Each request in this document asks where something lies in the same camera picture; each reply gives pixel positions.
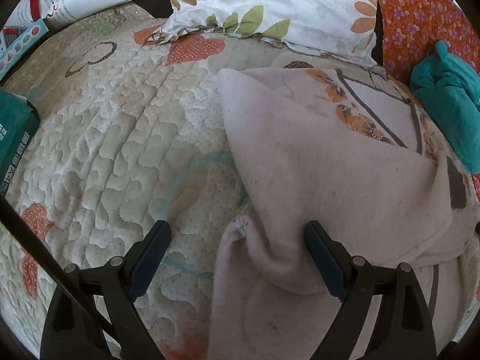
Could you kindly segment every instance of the quilted bedspread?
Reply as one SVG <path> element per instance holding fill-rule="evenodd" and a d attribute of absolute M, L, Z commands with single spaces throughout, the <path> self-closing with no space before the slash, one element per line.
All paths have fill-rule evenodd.
<path fill-rule="evenodd" d="M 47 40 L 15 73 L 6 89 L 27 96 L 42 123 L 7 199 L 61 266 L 102 266 L 168 221 L 171 246 L 135 306 L 167 360 L 200 360 L 218 245 L 248 200 L 217 74 L 332 62 L 221 33 L 159 46 L 151 35 L 163 23 L 134 4 L 106 10 Z M 5 229 L 0 287 L 2 317 L 38 356 L 55 284 Z"/>

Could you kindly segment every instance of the black rod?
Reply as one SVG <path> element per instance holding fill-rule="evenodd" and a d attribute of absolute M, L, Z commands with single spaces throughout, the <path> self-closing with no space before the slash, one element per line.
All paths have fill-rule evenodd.
<path fill-rule="evenodd" d="M 53 258 L 45 245 L 38 239 L 27 224 L 20 218 L 7 200 L 0 195 L 0 222 L 20 242 L 25 250 L 37 261 L 45 272 L 57 283 L 73 303 L 94 320 L 108 335 L 116 339 L 112 324 L 93 307 L 68 278 L 58 262 Z"/>

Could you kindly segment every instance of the green box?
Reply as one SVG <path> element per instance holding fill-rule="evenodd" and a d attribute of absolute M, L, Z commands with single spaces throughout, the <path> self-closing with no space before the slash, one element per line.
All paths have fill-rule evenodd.
<path fill-rule="evenodd" d="M 38 126 L 40 116 L 25 97 L 0 88 L 0 195 L 6 195 Z"/>

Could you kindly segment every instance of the screw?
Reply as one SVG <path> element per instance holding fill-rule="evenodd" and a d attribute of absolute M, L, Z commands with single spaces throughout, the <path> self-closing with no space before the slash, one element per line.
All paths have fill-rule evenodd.
<path fill-rule="evenodd" d="M 68 264 L 65 268 L 64 268 L 64 271 L 66 273 L 72 273 L 75 269 L 76 269 L 76 265 L 75 264 Z"/>
<path fill-rule="evenodd" d="M 352 258 L 352 261 L 356 266 L 364 266 L 366 263 L 366 260 L 362 256 L 355 256 Z"/>
<path fill-rule="evenodd" d="M 111 260 L 110 260 L 110 265 L 111 266 L 119 266 L 123 263 L 123 257 L 120 257 L 120 256 L 116 256 L 116 257 L 113 257 Z"/>
<path fill-rule="evenodd" d="M 410 264 L 407 264 L 406 262 L 401 262 L 400 269 L 404 272 L 410 272 L 412 270 L 412 267 L 410 266 Z"/>

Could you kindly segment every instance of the pillow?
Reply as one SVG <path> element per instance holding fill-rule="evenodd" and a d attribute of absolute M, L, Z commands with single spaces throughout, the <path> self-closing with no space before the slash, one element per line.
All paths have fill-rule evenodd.
<path fill-rule="evenodd" d="M 445 41 L 480 72 L 479 37 L 451 0 L 378 0 L 383 18 L 383 66 L 408 84 L 413 68 Z"/>
<path fill-rule="evenodd" d="M 222 30 L 259 36 L 309 55 L 330 53 L 373 66 L 377 0 L 172 0 L 174 13 L 157 31 L 161 43 L 188 32 Z"/>

